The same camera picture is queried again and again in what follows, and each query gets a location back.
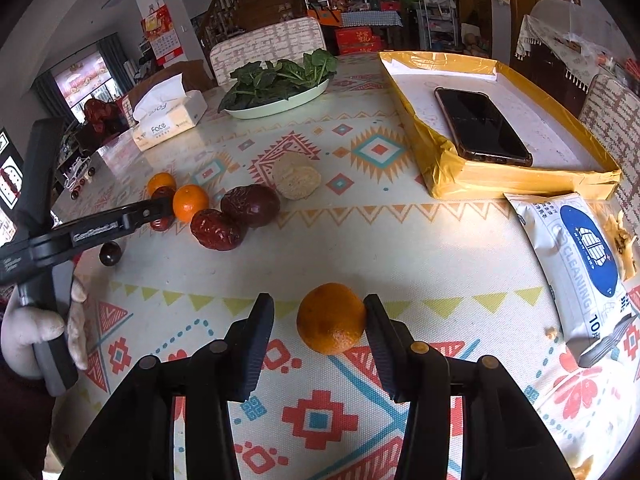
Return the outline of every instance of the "gloved hand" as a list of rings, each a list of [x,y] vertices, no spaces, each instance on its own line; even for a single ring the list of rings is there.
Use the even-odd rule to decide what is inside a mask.
[[[74,277],[71,285],[71,306],[66,323],[69,353],[76,367],[86,370],[86,337],[84,335],[84,309],[86,292],[82,283]],[[18,288],[15,287],[2,319],[0,346],[9,368],[21,377],[40,379],[42,373],[31,347],[57,338],[65,331],[65,323],[57,312],[35,306],[20,306]]]

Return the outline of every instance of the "white plate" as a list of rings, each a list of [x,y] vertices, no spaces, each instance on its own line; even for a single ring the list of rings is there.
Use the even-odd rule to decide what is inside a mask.
[[[297,106],[303,105],[312,101],[324,92],[329,86],[329,80],[327,79],[318,86],[302,92],[302,94],[294,95],[289,99],[283,99],[282,101],[276,101],[269,103],[268,105],[257,106],[255,108],[248,108],[247,110],[225,110],[231,116],[236,119],[257,119],[258,117],[266,117],[268,115],[279,114],[280,112],[286,112]]]

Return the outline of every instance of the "blue label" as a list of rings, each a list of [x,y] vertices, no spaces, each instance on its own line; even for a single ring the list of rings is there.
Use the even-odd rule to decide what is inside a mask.
[[[578,248],[591,283],[603,296],[613,297],[618,283],[618,267],[604,236],[593,220],[575,207],[563,205],[560,217]]]

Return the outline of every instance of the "yellow tape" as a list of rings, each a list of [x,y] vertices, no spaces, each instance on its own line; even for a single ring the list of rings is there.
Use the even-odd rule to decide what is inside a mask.
[[[604,168],[604,171],[540,170],[466,160],[458,155],[449,139],[416,116],[411,103],[388,74],[396,109],[434,198],[470,200],[501,198],[504,193],[551,196],[577,191],[587,200],[606,200],[620,182],[620,168],[584,125],[546,92],[499,61],[442,52],[381,52],[380,59],[424,70],[500,73],[567,129]]]

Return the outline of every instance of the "red date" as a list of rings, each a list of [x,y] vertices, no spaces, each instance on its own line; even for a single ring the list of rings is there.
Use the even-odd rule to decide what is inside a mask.
[[[191,234],[202,246],[215,251],[235,249],[246,231],[244,225],[216,209],[203,209],[191,219]]]
[[[163,196],[168,196],[173,200],[174,194],[175,194],[175,189],[171,189],[168,186],[161,186],[154,191],[151,198],[153,199],[153,198],[161,198]],[[164,216],[162,218],[159,218],[158,220],[154,220],[153,222],[151,222],[151,224],[149,224],[149,227],[151,227],[154,231],[164,232],[169,227],[171,227],[172,224],[174,224],[174,220],[175,220],[175,216],[173,214],[170,216]]]
[[[247,227],[262,227],[273,221],[280,211],[280,199],[262,184],[236,187],[220,201],[220,209]]]

